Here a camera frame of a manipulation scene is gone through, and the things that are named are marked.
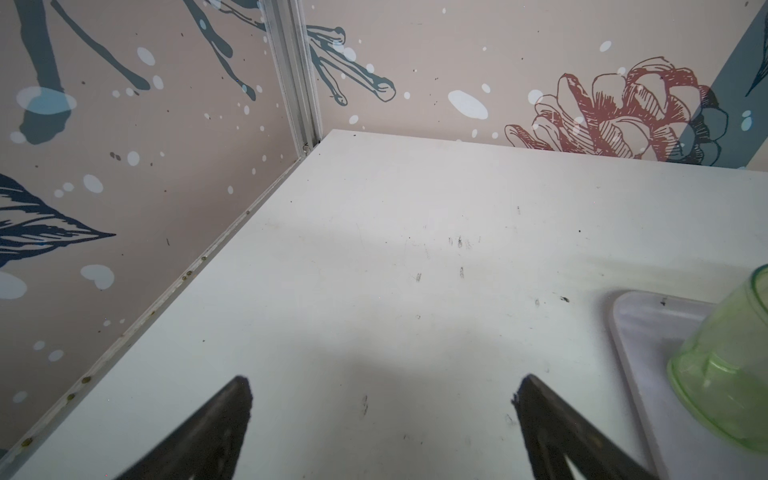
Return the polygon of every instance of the translucent green plastic cup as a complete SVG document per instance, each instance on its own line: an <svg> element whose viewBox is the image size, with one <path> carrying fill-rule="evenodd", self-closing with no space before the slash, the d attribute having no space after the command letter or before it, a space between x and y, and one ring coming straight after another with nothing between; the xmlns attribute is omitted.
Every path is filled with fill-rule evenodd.
<svg viewBox="0 0 768 480"><path fill-rule="evenodd" d="M755 270L667 364L681 402L713 432L768 453L768 265Z"/></svg>

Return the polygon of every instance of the red flower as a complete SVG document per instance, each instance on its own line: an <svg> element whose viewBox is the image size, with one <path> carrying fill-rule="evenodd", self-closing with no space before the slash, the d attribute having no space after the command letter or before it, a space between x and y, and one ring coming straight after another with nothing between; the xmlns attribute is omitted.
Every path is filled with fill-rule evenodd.
<svg viewBox="0 0 768 480"><path fill-rule="evenodd" d="M557 96L542 96L535 108L533 135L505 127L516 147L711 165L728 125L710 88L663 57L642 61L626 77L596 77L591 97L563 74Z"/></svg>

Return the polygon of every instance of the white spot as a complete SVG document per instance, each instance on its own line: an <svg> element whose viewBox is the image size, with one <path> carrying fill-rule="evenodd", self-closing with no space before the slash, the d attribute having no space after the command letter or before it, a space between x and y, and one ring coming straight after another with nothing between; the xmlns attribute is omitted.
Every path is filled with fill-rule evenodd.
<svg viewBox="0 0 768 480"><path fill-rule="evenodd" d="M528 92L528 103L531 105L536 105L536 102L538 102L539 99L543 96L544 94L541 93L541 90L531 90Z"/></svg>
<svg viewBox="0 0 768 480"><path fill-rule="evenodd" d="M154 65L154 55L152 55L151 51L147 50L144 47L139 47L136 49L136 53L138 53L139 58L141 59L142 62L149 65L150 67Z"/></svg>
<svg viewBox="0 0 768 480"><path fill-rule="evenodd" d="M80 274L88 280L93 280L99 290L106 290L114 283L114 273L108 266L86 265L80 269Z"/></svg>
<svg viewBox="0 0 768 480"><path fill-rule="evenodd" d="M461 90L454 90L448 94L448 100L461 114L485 120L488 118L488 109L480 100Z"/></svg>
<svg viewBox="0 0 768 480"><path fill-rule="evenodd" d="M135 167L139 165L139 160L141 160L141 157L139 157L139 154L134 151L128 152L128 164L132 167Z"/></svg>
<svg viewBox="0 0 768 480"><path fill-rule="evenodd" d="M40 115L59 114L78 106L71 95L46 87L27 87L16 94L16 103L25 110Z"/></svg>
<svg viewBox="0 0 768 480"><path fill-rule="evenodd" d="M27 141L27 137L20 131L11 132L11 141L15 144L23 144Z"/></svg>
<svg viewBox="0 0 768 480"><path fill-rule="evenodd" d="M64 350L54 350L48 355L48 360L51 362L58 362L64 356Z"/></svg>
<svg viewBox="0 0 768 480"><path fill-rule="evenodd" d="M357 59L357 53L350 47L344 48L344 58L349 61L355 61Z"/></svg>
<svg viewBox="0 0 768 480"><path fill-rule="evenodd" d="M0 272L0 299L13 300L27 293L27 284L10 273Z"/></svg>
<svg viewBox="0 0 768 480"><path fill-rule="evenodd" d="M101 184L101 180L91 174L83 177L83 185L85 185L85 188L95 194L100 194L102 191L104 191L104 185Z"/></svg>

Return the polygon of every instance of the tray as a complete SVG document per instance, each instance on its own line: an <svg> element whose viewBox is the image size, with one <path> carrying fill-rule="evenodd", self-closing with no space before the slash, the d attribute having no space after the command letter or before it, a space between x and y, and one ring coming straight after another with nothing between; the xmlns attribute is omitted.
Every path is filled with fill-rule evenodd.
<svg viewBox="0 0 768 480"><path fill-rule="evenodd" d="M714 435L680 403L667 360L713 309L658 293L627 292L614 302L611 335L662 480L765 480L768 455Z"/></svg>

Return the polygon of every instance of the white table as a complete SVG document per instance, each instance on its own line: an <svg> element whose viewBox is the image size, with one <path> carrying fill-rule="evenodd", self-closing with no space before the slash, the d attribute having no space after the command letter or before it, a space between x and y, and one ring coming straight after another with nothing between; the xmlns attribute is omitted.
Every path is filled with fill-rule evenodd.
<svg viewBox="0 0 768 480"><path fill-rule="evenodd" d="M531 478L530 372L647 465L611 301L719 301L766 207L760 172L333 131L15 478L112 478L236 374L237 478Z"/></svg>

